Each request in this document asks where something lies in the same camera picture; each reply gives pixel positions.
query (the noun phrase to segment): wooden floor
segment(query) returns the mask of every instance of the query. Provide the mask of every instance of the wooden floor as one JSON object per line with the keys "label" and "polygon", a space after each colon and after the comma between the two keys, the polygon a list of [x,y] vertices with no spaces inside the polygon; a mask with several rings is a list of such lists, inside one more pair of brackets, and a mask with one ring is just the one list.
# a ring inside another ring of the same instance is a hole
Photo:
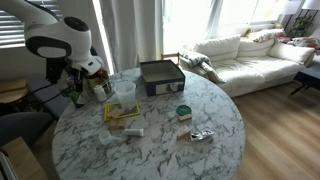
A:
{"label": "wooden floor", "polygon": [[320,179],[320,91],[288,96],[300,84],[233,98],[246,130],[234,180]]}

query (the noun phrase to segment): green lid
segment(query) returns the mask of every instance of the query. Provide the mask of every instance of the green lid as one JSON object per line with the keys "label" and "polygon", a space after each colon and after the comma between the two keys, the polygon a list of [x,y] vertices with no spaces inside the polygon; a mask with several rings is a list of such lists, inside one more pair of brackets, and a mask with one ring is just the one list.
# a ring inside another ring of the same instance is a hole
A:
{"label": "green lid", "polygon": [[180,115],[180,116],[184,116],[184,115],[187,115],[187,114],[191,114],[191,108],[189,106],[186,106],[186,105],[180,105],[178,106],[177,108],[177,113]]}

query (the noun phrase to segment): marble table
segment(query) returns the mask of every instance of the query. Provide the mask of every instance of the marble table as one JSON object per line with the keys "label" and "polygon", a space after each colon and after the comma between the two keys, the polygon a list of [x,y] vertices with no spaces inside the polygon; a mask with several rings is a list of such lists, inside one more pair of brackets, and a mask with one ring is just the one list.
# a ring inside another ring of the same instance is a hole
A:
{"label": "marble table", "polygon": [[[94,97],[84,107],[70,104],[58,121],[53,139],[56,170],[64,179],[231,179],[244,151],[245,130],[233,101],[215,84],[190,72],[182,92],[148,97],[140,69],[112,76],[112,82],[131,80],[137,84],[139,116],[126,118],[126,128],[144,129],[144,137],[122,136],[110,146],[98,134],[107,129],[103,121],[106,103],[117,102],[113,94],[106,102]],[[176,108],[188,105],[193,119],[181,123]],[[181,126],[193,131],[215,132],[202,141],[177,141]]]}

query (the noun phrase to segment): black box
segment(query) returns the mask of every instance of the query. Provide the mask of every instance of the black box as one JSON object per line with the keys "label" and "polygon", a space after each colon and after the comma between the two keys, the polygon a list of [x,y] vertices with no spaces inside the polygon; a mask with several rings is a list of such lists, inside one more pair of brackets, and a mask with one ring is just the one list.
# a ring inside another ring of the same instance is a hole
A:
{"label": "black box", "polygon": [[148,96],[184,90],[185,75],[171,60],[140,63]]}

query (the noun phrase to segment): curtain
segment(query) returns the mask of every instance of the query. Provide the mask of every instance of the curtain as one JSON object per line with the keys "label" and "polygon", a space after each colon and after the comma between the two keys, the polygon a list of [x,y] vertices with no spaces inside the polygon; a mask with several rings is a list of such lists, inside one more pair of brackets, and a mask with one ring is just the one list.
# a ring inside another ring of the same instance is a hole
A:
{"label": "curtain", "polygon": [[215,36],[223,0],[163,0],[164,51]]}
{"label": "curtain", "polygon": [[100,0],[115,71],[156,60],[162,52],[161,0]]}

